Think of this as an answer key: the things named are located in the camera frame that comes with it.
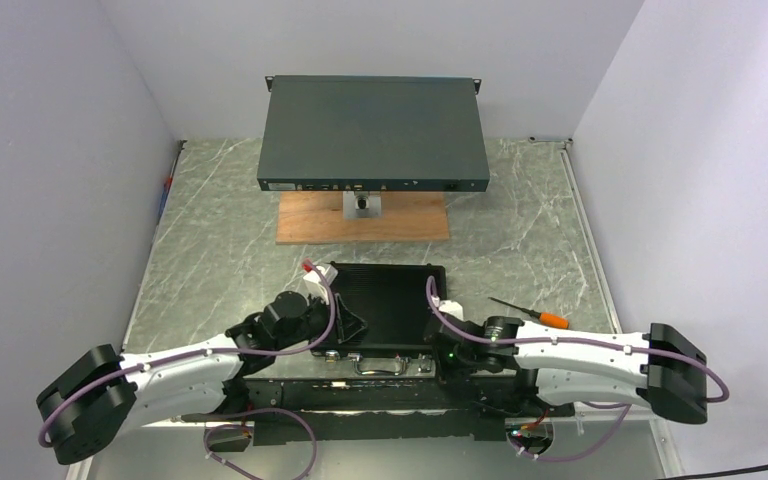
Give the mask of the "black poker chip case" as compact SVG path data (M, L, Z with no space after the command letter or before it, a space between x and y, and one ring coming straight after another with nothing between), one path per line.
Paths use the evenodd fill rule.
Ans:
M357 344L338 344L336 329L311 353L327 361L349 361L360 376L403 376L411 361L428 362L431 345L424 340L432 313L427 303L427 279L436 282L438 296L447 298L446 269L441 265L393 265L332 262L338 275L334 295L368 322L368 333Z

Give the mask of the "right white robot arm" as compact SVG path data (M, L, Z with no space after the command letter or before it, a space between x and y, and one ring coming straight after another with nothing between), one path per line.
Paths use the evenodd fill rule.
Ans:
M708 420L706 356L670 325L604 334L515 317L434 315L423 332L441 388L508 418L573 403L630 404L682 424Z

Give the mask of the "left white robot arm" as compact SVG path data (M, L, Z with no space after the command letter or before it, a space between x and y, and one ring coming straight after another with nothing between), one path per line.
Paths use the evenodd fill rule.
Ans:
M105 449L118 435L176 416L239 417L252 406L247 376L279 356L368 329L340 297L285 291L263 310L206 341L147 354L93 347L37 397L38 441L70 465Z

